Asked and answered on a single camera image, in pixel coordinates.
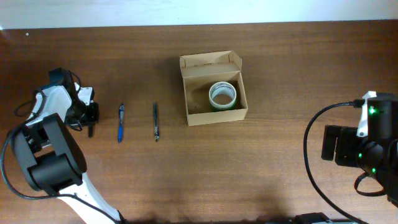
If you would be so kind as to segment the green tape roll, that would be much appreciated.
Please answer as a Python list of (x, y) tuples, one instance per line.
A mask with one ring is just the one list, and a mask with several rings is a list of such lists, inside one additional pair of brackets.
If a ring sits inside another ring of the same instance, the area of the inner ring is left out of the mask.
[(227, 95), (217, 95), (213, 99), (210, 98), (210, 108), (212, 111), (233, 110), (235, 106), (236, 99), (232, 99)]

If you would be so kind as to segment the cardboard box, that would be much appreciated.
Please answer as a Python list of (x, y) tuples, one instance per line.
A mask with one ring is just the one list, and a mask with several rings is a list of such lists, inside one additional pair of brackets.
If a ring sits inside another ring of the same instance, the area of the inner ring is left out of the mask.
[[(242, 64), (242, 58), (232, 50), (180, 57), (189, 126), (239, 121), (245, 118), (248, 102), (241, 73)], [(233, 110), (211, 110), (209, 89), (217, 82), (228, 82), (235, 87), (237, 99)]]

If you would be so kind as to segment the beige masking tape roll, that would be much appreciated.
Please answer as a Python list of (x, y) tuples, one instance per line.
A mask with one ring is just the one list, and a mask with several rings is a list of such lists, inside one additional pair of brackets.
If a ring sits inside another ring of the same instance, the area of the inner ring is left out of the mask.
[(209, 102), (215, 111), (226, 111), (234, 108), (237, 91), (228, 82), (217, 82), (209, 89)]

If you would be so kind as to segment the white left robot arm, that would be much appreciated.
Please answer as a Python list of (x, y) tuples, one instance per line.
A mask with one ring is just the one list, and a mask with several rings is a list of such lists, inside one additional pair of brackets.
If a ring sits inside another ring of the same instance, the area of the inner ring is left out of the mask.
[(125, 223), (91, 183), (86, 159), (70, 133), (87, 127), (93, 137), (100, 113), (94, 89), (83, 87), (80, 78), (64, 68), (49, 71), (49, 78), (49, 84), (34, 90), (27, 120), (9, 131), (1, 151), (4, 159), (10, 147), (29, 186), (45, 194), (30, 196), (16, 190), (2, 165), (7, 187), (27, 200), (57, 198), (85, 223)]

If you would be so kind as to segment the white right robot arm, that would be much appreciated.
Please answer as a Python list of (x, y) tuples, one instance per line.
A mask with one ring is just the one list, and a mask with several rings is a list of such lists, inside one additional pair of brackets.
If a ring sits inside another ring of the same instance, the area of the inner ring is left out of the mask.
[[(358, 127), (326, 125), (321, 158), (362, 169), (355, 191), (365, 197), (385, 195), (397, 206), (397, 95), (369, 91), (354, 101), (354, 107), (361, 108)], [(382, 189), (358, 190), (365, 177), (376, 180)]]

